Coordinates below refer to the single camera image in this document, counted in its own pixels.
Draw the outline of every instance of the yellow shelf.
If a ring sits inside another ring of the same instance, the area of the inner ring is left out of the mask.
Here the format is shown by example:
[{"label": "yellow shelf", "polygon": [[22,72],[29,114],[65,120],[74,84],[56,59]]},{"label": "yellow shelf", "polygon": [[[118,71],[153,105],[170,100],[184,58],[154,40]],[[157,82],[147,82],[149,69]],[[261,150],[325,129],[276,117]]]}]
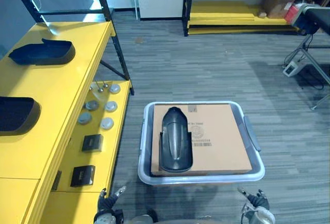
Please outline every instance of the yellow shelf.
[{"label": "yellow shelf", "polygon": [[227,34],[227,33],[253,33],[253,32],[272,32],[272,31],[296,31],[292,26],[265,26],[265,25],[248,25],[248,26],[218,26],[218,27],[199,27],[189,28],[188,34]]},{"label": "yellow shelf", "polygon": [[[39,182],[36,188],[24,189],[29,191],[31,199],[22,223],[40,220],[65,147],[112,33],[111,22],[54,22],[48,26],[39,23],[13,49],[41,43],[42,38],[68,40],[75,47],[72,61],[56,66],[21,66],[8,57],[9,53],[0,60],[0,95],[31,97],[41,106],[40,118],[28,133],[2,136],[0,142],[0,178]],[[17,189],[1,187],[0,195],[13,190]]]},{"label": "yellow shelf", "polygon": [[[96,100],[99,108],[91,111],[92,121],[86,125],[76,124],[71,140],[65,150],[63,160],[59,166],[62,175],[57,187],[57,191],[71,192],[96,192],[99,193],[103,188],[110,188],[114,163],[116,161],[117,149],[120,140],[122,125],[125,117],[126,104],[129,94],[130,81],[106,82],[120,85],[120,92],[110,94],[108,89],[98,92],[97,85],[92,84],[92,90],[88,92],[85,102]],[[115,101],[118,109],[112,113],[106,112],[104,106],[108,101]],[[105,117],[111,117],[114,126],[110,130],[100,128],[100,122]],[[103,135],[102,152],[82,152],[81,148],[85,135],[101,134]],[[73,168],[77,166],[93,165],[95,166],[95,175],[93,185],[83,187],[70,187]]]},{"label": "yellow shelf", "polygon": [[41,224],[91,224],[100,193],[50,193]]},{"label": "yellow shelf", "polygon": [[[121,91],[117,94],[110,94],[108,89],[105,89],[104,92],[99,93],[97,85],[92,84],[93,89],[88,92],[85,102],[96,100],[99,103],[99,108],[90,112],[92,115],[90,123],[86,125],[76,124],[59,167],[62,174],[57,190],[50,193],[41,217],[41,223],[91,223],[96,214],[97,197],[100,191],[107,188],[109,192],[111,188],[130,81],[106,83],[109,86],[119,84]],[[118,109],[112,113],[104,111],[104,106],[108,101],[115,101]],[[105,117],[111,117],[114,121],[114,126],[107,131],[100,128],[100,122]],[[82,152],[84,136],[92,134],[103,135],[102,151]],[[73,168],[85,165],[95,166],[93,185],[71,187]]]},{"label": "yellow shelf", "polygon": [[189,25],[287,25],[284,19],[262,19],[259,6],[244,2],[193,2]]},{"label": "yellow shelf", "polygon": [[37,179],[0,179],[0,223],[23,223]]}]

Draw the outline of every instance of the box on shelf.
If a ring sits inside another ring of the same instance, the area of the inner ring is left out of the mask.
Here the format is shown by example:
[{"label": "box on shelf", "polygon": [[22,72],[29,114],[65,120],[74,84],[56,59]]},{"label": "box on shelf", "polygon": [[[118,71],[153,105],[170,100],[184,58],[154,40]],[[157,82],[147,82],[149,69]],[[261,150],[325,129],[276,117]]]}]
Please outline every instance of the box on shelf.
[{"label": "box on shelf", "polygon": [[270,19],[281,19],[287,14],[295,0],[264,0],[262,7]]},{"label": "box on shelf", "polygon": [[[193,165],[182,173],[159,168],[159,137],[162,120],[171,107],[178,107],[192,133]],[[242,137],[229,104],[156,104],[154,108],[151,173],[162,176],[240,174],[251,171]]]}]

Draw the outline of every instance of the gray carpet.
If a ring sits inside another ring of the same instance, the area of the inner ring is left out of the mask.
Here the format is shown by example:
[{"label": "gray carpet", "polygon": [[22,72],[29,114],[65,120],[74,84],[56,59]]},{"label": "gray carpet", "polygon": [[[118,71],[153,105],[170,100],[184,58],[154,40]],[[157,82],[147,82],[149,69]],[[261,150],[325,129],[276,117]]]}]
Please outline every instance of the gray carpet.
[{"label": "gray carpet", "polygon": [[[160,220],[205,218],[239,223],[245,199],[238,186],[267,194],[280,223],[329,223],[329,102],[309,109],[328,93],[282,74],[283,60],[303,40],[276,34],[183,36],[181,21],[136,21],[133,12],[114,14],[135,88],[113,179],[127,185],[117,208],[125,219],[154,209]],[[318,33],[313,43],[327,44]],[[120,69],[111,40],[103,59]],[[329,51],[312,51],[319,63]],[[120,79],[99,66],[96,80]],[[152,187],[137,176],[143,109],[152,101],[232,100],[249,116],[266,167],[258,182]]]}]

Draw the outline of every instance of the plastic bin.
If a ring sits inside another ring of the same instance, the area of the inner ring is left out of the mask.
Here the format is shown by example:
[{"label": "plastic bin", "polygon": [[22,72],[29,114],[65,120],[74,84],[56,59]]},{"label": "plastic bin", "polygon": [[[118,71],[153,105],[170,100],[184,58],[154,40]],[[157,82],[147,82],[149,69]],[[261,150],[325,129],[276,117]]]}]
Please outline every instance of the plastic bin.
[{"label": "plastic bin", "polygon": [[[155,104],[230,104],[237,127],[243,139],[252,170],[244,174],[213,174],[205,176],[156,177],[151,174],[152,134]],[[144,108],[138,175],[140,180],[149,185],[207,184],[258,181],[265,175],[265,167],[259,155],[260,147],[249,119],[244,116],[239,104],[232,101],[205,102],[152,102]]]}]

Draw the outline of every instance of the black square part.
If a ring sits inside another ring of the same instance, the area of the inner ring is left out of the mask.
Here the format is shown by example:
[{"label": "black square part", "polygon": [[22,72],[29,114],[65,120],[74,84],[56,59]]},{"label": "black square part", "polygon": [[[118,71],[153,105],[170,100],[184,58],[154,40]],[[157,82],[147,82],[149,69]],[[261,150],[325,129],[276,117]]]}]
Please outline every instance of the black square part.
[{"label": "black square part", "polygon": [[95,166],[79,166],[73,168],[71,187],[92,185],[94,182]]},{"label": "black square part", "polygon": [[101,151],[102,150],[103,136],[97,135],[86,135],[84,137],[84,143],[82,144],[83,152]]}]

